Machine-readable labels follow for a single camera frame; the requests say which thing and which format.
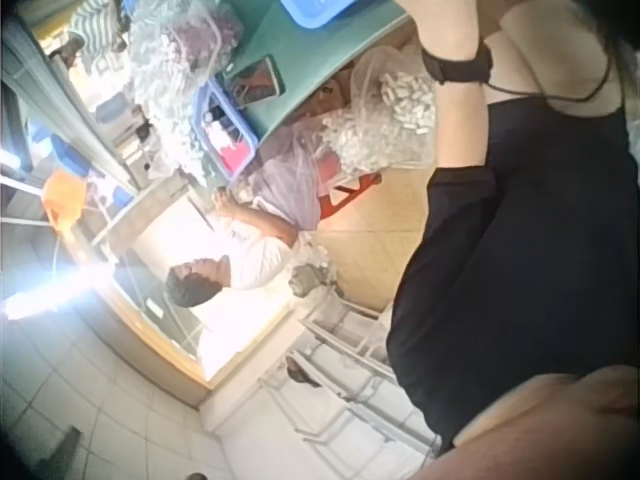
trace dark hair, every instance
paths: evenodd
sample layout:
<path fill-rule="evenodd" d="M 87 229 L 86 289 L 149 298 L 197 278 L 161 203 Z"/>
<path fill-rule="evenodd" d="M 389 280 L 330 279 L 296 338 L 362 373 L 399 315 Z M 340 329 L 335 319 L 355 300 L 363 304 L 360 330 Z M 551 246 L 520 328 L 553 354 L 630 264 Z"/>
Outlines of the dark hair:
<path fill-rule="evenodd" d="M 151 124 L 149 123 L 149 120 L 136 128 L 135 132 L 138 140 L 140 140 L 140 143 L 144 143 L 151 135 Z"/>
<path fill-rule="evenodd" d="M 173 268 L 169 270 L 164 286 L 169 300 L 182 308 L 197 307 L 222 290 L 221 283 L 209 280 L 199 273 L 189 273 L 181 279 Z"/>
<path fill-rule="evenodd" d="M 56 55 L 63 55 L 62 47 L 58 47 L 49 54 L 49 60 L 53 60 Z"/>

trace plastic bag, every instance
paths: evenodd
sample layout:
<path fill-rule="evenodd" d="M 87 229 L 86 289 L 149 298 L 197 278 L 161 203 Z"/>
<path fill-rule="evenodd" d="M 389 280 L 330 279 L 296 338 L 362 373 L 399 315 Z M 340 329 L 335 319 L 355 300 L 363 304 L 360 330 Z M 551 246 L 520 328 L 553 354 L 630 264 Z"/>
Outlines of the plastic bag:
<path fill-rule="evenodd" d="M 431 85 L 419 57 L 391 47 L 367 52 L 351 76 L 351 107 L 323 117 L 322 138 L 340 156 L 343 172 L 431 166 Z"/>
<path fill-rule="evenodd" d="M 241 35 L 219 0 L 139 0 L 129 49 L 137 103 L 163 102 L 170 112 L 227 65 Z"/>
<path fill-rule="evenodd" d="M 304 124 L 283 125 L 260 147 L 247 172 L 253 195 L 260 196 L 300 230 L 320 222 L 318 163 L 326 149 Z"/>
<path fill-rule="evenodd" d="M 162 139 L 156 172 L 181 167 L 202 184 L 208 155 L 191 127 L 192 94 L 226 66 L 242 26 L 219 0 L 139 0 L 129 54 L 135 102 Z"/>

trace white floor tile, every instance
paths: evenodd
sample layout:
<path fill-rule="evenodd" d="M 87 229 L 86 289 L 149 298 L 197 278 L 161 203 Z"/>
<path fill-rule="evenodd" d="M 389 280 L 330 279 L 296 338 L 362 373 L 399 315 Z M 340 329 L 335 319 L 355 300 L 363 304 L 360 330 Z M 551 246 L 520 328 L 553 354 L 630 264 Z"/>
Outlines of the white floor tile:
<path fill-rule="evenodd" d="M 73 347 L 64 357 L 58 373 L 96 407 L 102 406 L 111 387 L 109 378 Z"/>
<path fill-rule="evenodd" d="M 33 402 L 33 407 L 60 430 L 70 426 L 82 432 L 80 443 L 89 445 L 98 410 L 85 400 L 60 375 L 53 373 Z"/>
<path fill-rule="evenodd" d="M 156 445 L 178 455 L 189 456 L 186 427 L 183 424 L 172 422 L 156 412 L 149 413 L 147 438 Z"/>
<path fill-rule="evenodd" d="M 152 443 L 149 447 L 149 480 L 184 480 L 196 473 L 194 465 L 186 457 L 176 455 Z"/>
<path fill-rule="evenodd" d="M 184 423 L 186 407 L 173 397 L 170 397 L 158 388 L 154 388 L 151 410 L 157 412 L 169 420 Z"/>
<path fill-rule="evenodd" d="M 215 480 L 236 480 L 236 477 L 228 469 L 219 469 L 202 463 L 195 462 L 194 468 L 196 472 L 202 473 L 207 479 Z"/>
<path fill-rule="evenodd" d="M 78 448 L 76 456 L 73 458 L 73 463 L 69 469 L 69 473 L 64 480 L 83 480 L 84 471 L 87 467 L 87 452 L 84 448 Z"/>
<path fill-rule="evenodd" d="M 147 453 L 144 438 L 103 413 L 98 417 L 90 450 L 133 476 L 146 477 Z"/>
<path fill-rule="evenodd" d="M 115 378 L 119 365 L 118 357 L 95 333 L 87 329 L 76 345 L 102 373 L 109 378 Z"/>
<path fill-rule="evenodd" d="M 84 480 L 142 480 L 145 478 L 147 478 L 146 475 L 137 477 L 111 462 L 90 454 Z"/>
<path fill-rule="evenodd" d="M 63 305 L 56 315 L 60 318 L 60 328 L 72 342 L 75 342 L 89 328 L 70 306 Z"/>
<path fill-rule="evenodd" d="M 71 347 L 71 340 L 56 324 L 57 317 L 48 313 L 29 318 L 20 326 L 44 359 L 56 367 Z"/>
<path fill-rule="evenodd" d="M 222 446 L 209 435 L 188 432 L 189 454 L 193 460 L 203 462 L 217 468 L 226 468 Z"/>
<path fill-rule="evenodd" d="M 151 395 L 155 387 L 153 387 L 146 378 L 123 362 L 120 362 L 118 366 L 116 385 L 143 404 L 151 404 Z"/>
<path fill-rule="evenodd" d="M 193 432 L 204 432 L 204 423 L 198 410 L 194 410 L 189 407 L 185 407 L 185 424 L 187 428 Z"/>
<path fill-rule="evenodd" d="M 31 401 L 51 373 L 51 367 L 19 325 L 2 329 L 2 376 L 22 398 Z"/>
<path fill-rule="evenodd" d="M 2 407 L 2 430 L 9 431 L 27 408 L 27 402 L 7 382 L 2 382 L 0 391 L 0 407 Z"/>
<path fill-rule="evenodd" d="M 9 437 L 18 454 L 31 468 L 48 458 L 63 438 L 63 433 L 33 408 L 27 410 Z"/>
<path fill-rule="evenodd" d="M 147 433 L 147 416 L 149 407 L 114 386 L 104 404 L 102 411 L 127 429 L 145 436 Z"/>

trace beige floor tile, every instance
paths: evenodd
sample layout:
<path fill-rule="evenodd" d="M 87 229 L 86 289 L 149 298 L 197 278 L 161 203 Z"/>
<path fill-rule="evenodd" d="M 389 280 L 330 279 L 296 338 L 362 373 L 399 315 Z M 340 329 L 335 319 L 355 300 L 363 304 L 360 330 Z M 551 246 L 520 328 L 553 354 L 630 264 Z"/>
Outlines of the beige floor tile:
<path fill-rule="evenodd" d="M 387 250 L 396 271 L 402 273 L 422 239 L 422 231 L 384 232 L 378 239 Z"/>
<path fill-rule="evenodd" d="M 328 250 L 338 282 L 352 302 L 381 311 L 393 300 L 422 237 L 431 174 L 385 171 L 380 185 L 321 222 L 315 240 Z"/>

